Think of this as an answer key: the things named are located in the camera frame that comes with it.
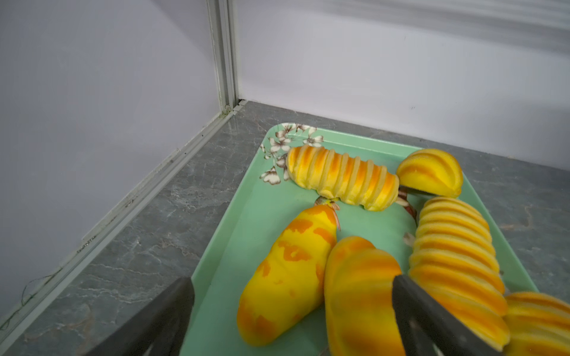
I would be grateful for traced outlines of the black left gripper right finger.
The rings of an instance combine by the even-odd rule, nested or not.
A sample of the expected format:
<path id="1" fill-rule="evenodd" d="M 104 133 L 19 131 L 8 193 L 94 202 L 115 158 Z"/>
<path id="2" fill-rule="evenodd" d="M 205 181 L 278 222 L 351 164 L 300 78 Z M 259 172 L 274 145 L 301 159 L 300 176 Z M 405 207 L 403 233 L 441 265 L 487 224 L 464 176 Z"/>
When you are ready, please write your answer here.
<path id="1" fill-rule="evenodd" d="M 501 354 L 406 275 L 393 279 L 392 304 L 406 355 Z"/>

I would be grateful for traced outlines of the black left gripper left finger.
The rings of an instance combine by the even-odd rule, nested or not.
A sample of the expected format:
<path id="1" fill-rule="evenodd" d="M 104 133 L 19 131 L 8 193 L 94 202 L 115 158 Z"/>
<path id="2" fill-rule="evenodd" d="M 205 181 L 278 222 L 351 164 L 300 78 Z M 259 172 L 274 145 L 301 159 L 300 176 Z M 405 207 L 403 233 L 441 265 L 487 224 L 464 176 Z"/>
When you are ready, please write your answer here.
<path id="1" fill-rule="evenodd" d="M 179 355 L 189 326 L 195 292 L 180 277 L 88 355 Z"/>

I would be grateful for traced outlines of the ridged fake bread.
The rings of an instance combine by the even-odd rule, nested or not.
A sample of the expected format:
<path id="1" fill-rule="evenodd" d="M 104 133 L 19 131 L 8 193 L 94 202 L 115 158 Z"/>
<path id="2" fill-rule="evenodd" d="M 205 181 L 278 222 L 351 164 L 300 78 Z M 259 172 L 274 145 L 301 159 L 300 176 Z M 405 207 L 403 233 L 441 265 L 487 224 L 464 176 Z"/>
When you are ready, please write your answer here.
<path id="1" fill-rule="evenodd" d="M 509 343 L 506 286 L 482 214 L 456 198 L 424 204 L 409 257 L 409 277 L 497 351 Z"/>
<path id="2" fill-rule="evenodd" d="M 504 355 L 568 355 L 569 304 L 538 292 L 506 296 L 511 340 Z"/>

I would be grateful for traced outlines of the round fake bread roll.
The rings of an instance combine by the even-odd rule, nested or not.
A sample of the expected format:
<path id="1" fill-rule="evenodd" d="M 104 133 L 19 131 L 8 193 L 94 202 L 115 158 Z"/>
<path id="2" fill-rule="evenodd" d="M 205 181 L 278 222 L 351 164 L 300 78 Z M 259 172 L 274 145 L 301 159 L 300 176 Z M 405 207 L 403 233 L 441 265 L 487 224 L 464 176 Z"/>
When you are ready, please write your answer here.
<path id="1" fill-rule="evenodd" d="M 331 355 L 404 355 L 392 304 L 396 259 L 362 237 L 333 248 L 325 269 L 324 302 Z"/>

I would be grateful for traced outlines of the oval fake bread roll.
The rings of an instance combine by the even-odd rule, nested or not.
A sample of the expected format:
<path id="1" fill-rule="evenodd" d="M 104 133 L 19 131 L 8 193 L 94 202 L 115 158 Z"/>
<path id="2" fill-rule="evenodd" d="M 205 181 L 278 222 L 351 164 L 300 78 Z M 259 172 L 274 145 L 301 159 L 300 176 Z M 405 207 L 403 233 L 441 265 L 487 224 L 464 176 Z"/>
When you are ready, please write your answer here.
<path id="1" fill-rule="evenodd" d="M 236 316 L 247 344 L 271 344 L 323 303 L 325 268 L 340 229 L 338 209 L 323 200 L 303 210 L 256 268 Z"/>

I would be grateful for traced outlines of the ridged fake bread loaf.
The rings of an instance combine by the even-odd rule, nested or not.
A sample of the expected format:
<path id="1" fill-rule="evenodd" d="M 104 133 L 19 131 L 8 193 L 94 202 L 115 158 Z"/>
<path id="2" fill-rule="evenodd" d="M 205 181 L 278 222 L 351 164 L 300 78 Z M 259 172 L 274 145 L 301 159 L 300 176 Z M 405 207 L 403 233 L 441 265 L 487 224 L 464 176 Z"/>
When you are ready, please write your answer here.
<path id="1" fill-rule="evenodd" d="M 301 188 L 315 190 L 330 200 L 363 206 L 371 212 L 381 212 L 393 203 L 405 205 L 398 176 L 372 160 L 304 145 L 289 151 L 286 168 L 289 178 Z"/>

